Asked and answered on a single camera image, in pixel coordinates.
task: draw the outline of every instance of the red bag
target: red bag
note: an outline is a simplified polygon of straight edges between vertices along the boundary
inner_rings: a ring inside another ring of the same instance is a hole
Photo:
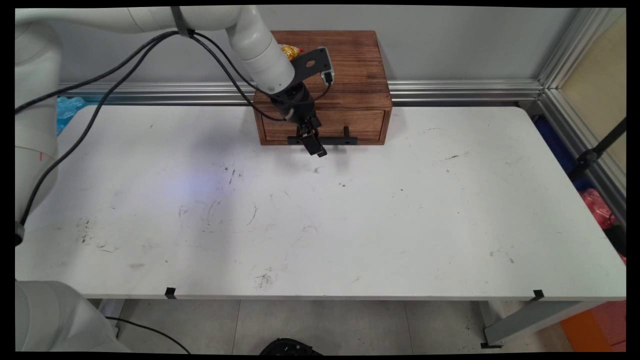
[[[596,218],[598,225],[604,230],[612,226],[612,223],[616,220],[616,217],[611,213],[611,210],[604,203],[600,193],[595,189],[587,189],[580,193],[582,200],[587,205],[587,208],[591,211],[593,217]]]

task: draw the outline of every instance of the drawer handle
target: drawer handle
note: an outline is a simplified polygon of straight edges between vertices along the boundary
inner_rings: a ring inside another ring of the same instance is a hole
[[[289,145],[301,145],[297,136],[288,136],[287,143]],[[320,136],[322,145],[358,145],[358,138],[349,136],[349,127],[344,127],[344,136]]]

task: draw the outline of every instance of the black object on floor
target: black object on floor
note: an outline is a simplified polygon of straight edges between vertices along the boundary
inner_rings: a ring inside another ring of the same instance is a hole
[[[293,339],[276,339],[260,353],[260,355],[294,355],[294,356],[322,356],[312,347]]]

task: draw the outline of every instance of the gray wall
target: gray wall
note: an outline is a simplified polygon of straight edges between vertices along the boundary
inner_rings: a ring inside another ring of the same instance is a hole
[[[375,30],[389,80],[535,79],[577,12],[574,8],[412,5],[259,8],[272,30]],[[160,33],[123,35],[52,24],[64,47],[61,82],[104,72]],[[206,34],[229,50],[224,31]],[[228,80],[215,61],[198,44],[180,37],[158,45],[129,80],[217,81]]]

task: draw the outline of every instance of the black cable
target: black cable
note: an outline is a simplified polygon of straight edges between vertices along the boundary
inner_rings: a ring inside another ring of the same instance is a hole
[[[118,64],[118,65],[117,65],[116,67],[114,67],[113,69],[111,69],[111,70],[109,70],[109,71],[107,71],[107,72],[105,72],[105,73],[103,73],[103,74],[100,74],[100,75],[96,76],[95,78],[91,78],[91,79],[89,79],[89,80],[85,80],[85,81],[83,81],[83,82],[81,82],[81,83],[78,83],[78,84],[74,84],[74,85],[67,86],[67,87],[65,87],[65,88],[62,88],[62,89],[56,90],[56,91],[54,91],[54,92],[50,92],[50,93],[48,93],[48,94],[45,94],[45,95],[40,96],[40,97],[37,97],[37,98],[35,98],[35,99],[33,99],[33,100],[30,100],[30,101],[28,101],[28,102],[25,102],[24,104],[22,104],[22,105],[18,106],[18,107],[15,109],[15,114],[17,115],[17,114],[18,114],[18,113],[20,113],[22,110],[24,110],[24,109],[26,109],[26,108],[28,108],[28,107],[30,107],[30,106],[32,106],[32,105],[35,105],[35,104],[37,104],[37,103],[39,103],[39,102],[41,102],[41,101],[44,101],[44,100],[46,100],[46,99],[48,99],[48,98],[50,98],[50,97],[54,97],[54,96],[56,96],[56,95],[59,95],[59,94],[65,93],[65,92],[68,92],[68,91],[71,91],[71,90],[74,90],[74,89],[77,89],[77,88],[81,88],[82,86],[89,85],[89,84],[94,83],[94,82],[96,82],[96,81],[98,81],[98,80],[104,79],[104,78],[106,78],[107,76],[109,76],[109,75],[113,74],[114,72],[116,72],[116,71],[118,71],[118,70],[122,69],[122,67],[123,67],[124,65],[127,65],[127,64],[128,64],[128,63],[129,63],[129,62],[130,62],[134,57],[136,57],[136,55],[138,55],[138,54],[140,53],[140,51],[144,50],[144,49],[145,49],[147,46],[149,46],[150,44],[153,44],[155,41],[158,41],[158,40],[160,40],[160,39],[164,40],[164,39],[166,39],[167,37],[170,37],[170,36],[176,35],[177,33],[178,33],[178,31],[167,31],[167,32],[165,32],[165,33],[161,33],[160,35],[158,35],[158,36],[156,36],[156,37],[152,38],[152,39],[151,39],[151,40],[149,40],[148,42],[145,42],[141,47],[139,47],[139,48],[138,48],[137,50],[135,50],[131,55],[129,55],[129,57],[128,57],[128,58],[126,58],[122,63]]]
[[[51,166],[49,166],[47,168],[47,170],[45,170],[44,173],[42,173],[42,175],[38,179],[38,182],[36,183],[36,185],[34,186],[33,190],[31,191],[31,195],[29,196],[29,200],[27,201],[27,205],[24,208],[24,213],[22,214],[22,218],[20,220],[20,224],[22,224],[22,226],[24,226],[24,224],[27,221],[27,217],[29,216],[29,212],[31,211],[31,206],[33,205],[33,200],[35,199],[36,194],[38,193],[38,190],[40,189],[40,186],[44,182],[44,179],[47,177],[47,175],[49,175],[49,173],[51,171],[53,171],[53,169],[55,169],[64,159],[66,159],[78,147],[78,145],[80,145],[80,143],[84,140],[86,135],[89,133],[89,130],[93,126],[93,122],[95,122],[95,118],[98,116],[98,112],[100,112],[100,109],[102,108],[102,105],[107,100],[109,95],[111,95],[111,93],[113,93],[116,90],[116,88],[118,88],[118,86],[120,86],[123,82],[125,82],[129,78],[129,76],[131,76],[131,74],[133,74],[133,72],[136,71],[136,69],[138,69],[140,64],[142,64],[142,61],[147,57],[149,52],[151,52],[151,50],[153,50],[153,48],[157,44],[160,44],[163,40],[167,39],[170,36],[176,35],[177,33],[178,33],[177,31],[172,31],[172,34],[170,34],[170,35],[167,34],[164,37],[162,37],[160,39],[157,39],[156,42],[151,44],[147,48],[147,50],[140,56],[140,59],[138,59],[136,64],[133,65],[131,70],[129,70],[128,73],[125,76],[122,77],[122,79],[118,80],[118,82],[115,83],[102,96],[102,98],[100,99],[100,102],[98,103],[98,105],[96,106],[95,110],[93,111],[93,115],[91,116],[91,120],[89,120],[89,123],[87,124],[86,128],[84,129],[84,132],[82,133],[82,135],[80,135],[78,140],[76,140],[76,142],[71,146],[71,148],[69,148],[69,150],[67,150],[62,156],[60,156],[56,161],[54,161],[53,164],[51,164]]]
[[[172,338],[171,336],[169,336],[169,335],[167,335],[167,334],[163,333],[163,332],[162,332],[162,331],[160,331],[160,330],[155,330],[155,329],[154,329],[154,328],[152,328],[152,327],[148,327],[148,326],[140,325],[140,324],[138,324],[138,323],[134,323],[134,322],[132,322],[132,321],[125,320],[125,319],[121,319],[121,318],[116,318],[116,317],[114,317],[114,316],[105,316],[105,318],[107,318],[107,319],[109,319],[109,320],[116,320],[116,321],[119,321],[119,322],[128,323],[129,325],[133,325],[133,326],[141,327],[142,329],[146,329],[146,330],[150,330],[150,331],[156,332],[156,333],[158,333],[158,334],[160,334],[160,335],[164,336],[165,338],[168,338],[169,340],[173,341],[174,343],[178,344],[178,346],[179,346],[179,347],[181,347],[181,348],[182,348],[182,349],[183,349],[187,354],[191,355],[191,352],[190,352],[189,350],[187,350],[187,348],[186,348],[186,347],[182,346],[182,344],[181,344],[181,343],[179,343],[176,339],[174,339],[174,338]]]
[[[222,68],[222,71],[225,72],[225,74],[227,75],[229,80],[231,80],[231,82],[236,87],[236,90],[238,90],[238,92],[243,97],[243,99],[247,102],[247,104],[249,104],[255,111],[257,111],[260,115],[262,115],[263,117],[266,117],[269,120],[287,121],[287,119],[285,119],[285,118],[280,118],[279,119],[279,118],[276,118],[276,117],[272,117],[271,115],[267,115],[262,110],[258,109],[258,107],[256,105],[254,105],[253,102],[244,94],[242,89],[240,89],[240,86],[238,85],[238,83],[236,83],[236,80],[231,75],[229,70],[227,70],[226,66],[222,63],[222,61],[220,60],[218,55],[216,55],[216,53],[214,53],[213,50],[211,50],[211,48],[209,46],[207,46],[207,44],[203,43],[199,38],[196,38],[195,36],[191,35],[191,39],[193,39],[193,41],[195,41],[198,44],[200,44],[200,46],[202,46],[211,56],[213,56],[214,59],[216,59],[216,61],[218,62],[218,65],[220,65],[220,67]]]
[[[326,90],[325,90],[325,91],[324,91],[320,96],[318,96],[318,97],[314,98],[314,99],[313,99],[313,100],[311,100],[311,101],[300,101],[300,102],[295,102],[295,101],[286,101],[286,100],[280,99],[279,97],[273,96],[273,95],[269,94],[268,92],[266,92],[266,91],[264,91],[264,90],[260,89],[259,87],[255,86],[254,84],[251,84],[251,83],[250,83],[250,82],[249,82],[249,81],[248,81],[248,80],[247,80],[247,79],[246,79],[246,78],[245,78],[245,77],[240,73],[240,71],[237,69],[237,67],[234,65],[234,63],[231,61],[231,59],[227,56],[227,54],[225,53],[225,51],[224,51],[220,46],[218,46],[218,44],[217,44],[215,41],[211,40],[211,39],[210,39],[209,37],[207,37],[206,35],[203,35],[203,34],[198,33],[198,32],[194,32],[193,34],[194,34],[194,35],[196,35],[196,36],[198,36],[198,37],[201,37],[201,38],[205,39],[206,41],[210,42],[211,44],[213,44],[213,46],[215,46],[215,47],[218,49],[218,51],[222,54],[222,56],[224,56],[224,57],[225,57],[225,59],[227,59],[227,62],[229,63],[229,65],[231,65],[231,68],[236,72],[236,74],[238,74],[238,76],[239,76],[239,77],[240,77],[240,78],[241,78],[241,79],[242,79],[242,80],[243,80],[247,85],[249,85],[250,87],[252,87],[255,91],[258,91],[258,92],[263,93],[264,95],[266,95],[266,96],[267,96],[267,97],[269,97],[269,98],[276,99],[276,100],[278,100],[278,101],[282,101],[282,102],[285,102],[285,103],[287,103],[287,104],[298,105],[298,104],[308,104],[308,103],[311,103],[311,102],[315,102],[316,100],[318,100],[318,99],[320,99],[321,97],[325,96],[325,95],[326,95],[326,93],[328,93],[328,92],[329,92],[329,88],[331,87],[331,83],[328,83],[328,84],[327,84]]]

